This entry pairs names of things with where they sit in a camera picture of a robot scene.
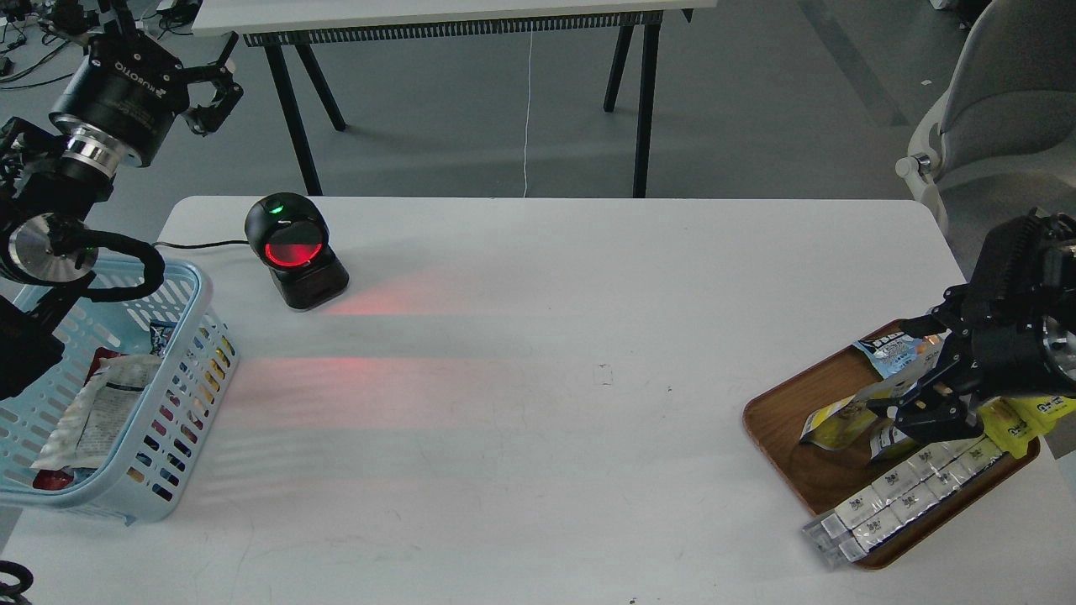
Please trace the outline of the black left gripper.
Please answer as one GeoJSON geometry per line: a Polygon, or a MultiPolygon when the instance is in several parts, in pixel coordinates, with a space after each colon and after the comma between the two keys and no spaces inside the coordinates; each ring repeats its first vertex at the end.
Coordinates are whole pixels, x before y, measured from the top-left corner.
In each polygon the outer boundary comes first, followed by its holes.
{"type": "Polygon", "coordinates": [[[132,39],[97,34],[89,39],[76,74],[51,107],[49,121],[63,133],[89,125],[111,135],[140,167],[147,167],[176,115],[199,135],[216,133],[230,116],[245,93],[229,68],[238,41],[237,32],[227,32],[218,58],[182,69],[176,56],[145,34],[132,39]],[[189,105],[188,85],[206,82],[214,88],[211,103],[189,105]]]}

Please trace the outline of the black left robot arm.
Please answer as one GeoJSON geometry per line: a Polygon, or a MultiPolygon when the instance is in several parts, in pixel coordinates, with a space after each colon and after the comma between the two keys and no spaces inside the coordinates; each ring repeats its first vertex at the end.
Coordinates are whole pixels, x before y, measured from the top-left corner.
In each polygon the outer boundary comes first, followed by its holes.
{"type": "Polygon", "coordinates": [[[112,194],[122,161],[146,167],[176,116],[215,133],[242,97],[228,68],[238,36],[217,61],[184,66],[139,30],[124,1],[103,1],[103,32],[49,111],[56,133],[27,119],[3,125],[3,278],[45,287],[28,311],[4,300],[1,394],[14,397],[62,360],[55,330],[77,300],[123,302],[164,283],[153,245],[88,229],[93,205],[112,194]]]}

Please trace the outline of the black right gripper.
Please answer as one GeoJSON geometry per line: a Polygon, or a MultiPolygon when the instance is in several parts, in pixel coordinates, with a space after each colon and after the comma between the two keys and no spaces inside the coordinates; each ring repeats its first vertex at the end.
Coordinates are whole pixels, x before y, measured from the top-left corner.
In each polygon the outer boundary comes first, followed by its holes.
{"type": "Polygon", "coordinates": [[[904,318],[900,332],[946,338],[939,371],[866,386],[866,408],[915,444],[983,436],[975,398],[1068,395],[1068,290],[950,287],[939,313],[904,318]]]}

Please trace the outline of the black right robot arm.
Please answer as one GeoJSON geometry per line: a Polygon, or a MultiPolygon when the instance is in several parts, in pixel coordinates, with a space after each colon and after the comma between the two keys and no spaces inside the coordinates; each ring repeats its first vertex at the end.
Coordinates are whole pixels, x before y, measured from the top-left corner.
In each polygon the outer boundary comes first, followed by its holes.
{"type": "Polygon", "coordinates": [[[928,314],[900,323],[942,334],[934,357],[864,386],[853,400],[916,444],[983,433],[979,411],[999,396],[1072,396],[1073,219],[1033,209],[991,229],[972,278],[928,314]]]}

